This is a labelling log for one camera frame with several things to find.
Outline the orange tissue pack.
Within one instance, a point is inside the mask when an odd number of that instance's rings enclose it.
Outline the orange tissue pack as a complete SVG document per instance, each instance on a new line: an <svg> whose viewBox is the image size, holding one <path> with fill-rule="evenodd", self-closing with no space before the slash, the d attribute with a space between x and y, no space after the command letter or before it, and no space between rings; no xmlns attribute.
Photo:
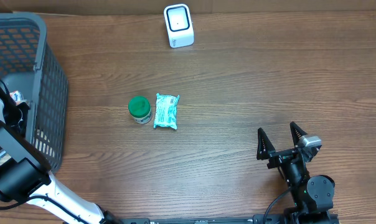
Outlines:
<svg viewBox="0 0 376 224"><path fill-rule="evenodd" d="M10 97L14 100L16 105L21 104L24 101L23 94L19 91L10 92Z"/></svg>

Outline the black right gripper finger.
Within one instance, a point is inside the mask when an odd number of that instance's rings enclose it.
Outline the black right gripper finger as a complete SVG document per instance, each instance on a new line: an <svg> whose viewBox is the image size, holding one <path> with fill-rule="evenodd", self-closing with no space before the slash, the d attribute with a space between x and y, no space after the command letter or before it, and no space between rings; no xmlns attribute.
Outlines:
<svg viewBox="0 0 376 224"><path fill-rule="evenodd" d="M291 135L293 138L293 144L297 146L300 137L307 135L307 133L303 131L294 121L290 122L289 125L290 125Z"/></svg>
<svg viewBox="0 0 376 224"><path fill-rule="evenodd" d="M258 149L256 158L258 160L269 159L270 154L275 152L275 148L262 128L258 129Z"/></svg>

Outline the green lid jar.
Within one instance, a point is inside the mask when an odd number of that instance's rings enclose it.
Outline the green lid jar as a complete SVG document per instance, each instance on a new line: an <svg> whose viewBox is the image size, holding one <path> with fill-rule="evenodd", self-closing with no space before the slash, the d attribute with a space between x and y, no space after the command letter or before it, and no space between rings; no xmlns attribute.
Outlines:
<svg viewBox="0 0 376 224"><path fill-rule="evenodd" d="M143 96L132 98L128 103L128 110L133 119L139 124L146 124L152 118L150 102Z"/></svg>

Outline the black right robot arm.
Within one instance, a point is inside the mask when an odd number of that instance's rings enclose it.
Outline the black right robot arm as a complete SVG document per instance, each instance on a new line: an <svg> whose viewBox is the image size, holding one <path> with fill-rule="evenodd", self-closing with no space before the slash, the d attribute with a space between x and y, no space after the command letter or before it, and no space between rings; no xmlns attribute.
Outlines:
<svg viewBox="0 0 376 224"><path fill-rule="evenodd" d="M290 124L294 147L277 151L262 128L258 129L256 158L267 160L267 168L277 168L288 189L277 196L262 215L255 215L256 223L335 224L338 215L333 208L335 182L327 175L310 176L306 167L319 152L322 141L316 135L303 131L295 122ZM291 194L294 206L282 214L270 215L273 206L285 195Z"/></svg>

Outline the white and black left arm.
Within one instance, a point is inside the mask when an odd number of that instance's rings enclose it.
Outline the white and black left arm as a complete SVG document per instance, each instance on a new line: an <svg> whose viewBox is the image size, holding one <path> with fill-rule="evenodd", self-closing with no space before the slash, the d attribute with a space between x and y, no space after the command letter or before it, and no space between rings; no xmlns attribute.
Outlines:
<svg viewBox="0 0 376 224"><path fill-rule="evenodd" d="M109 211L59 182L44 155L21 135L26 103L17 104L0 80L0 210L24 203L43 208L65 223L119 223Z"/></svg>

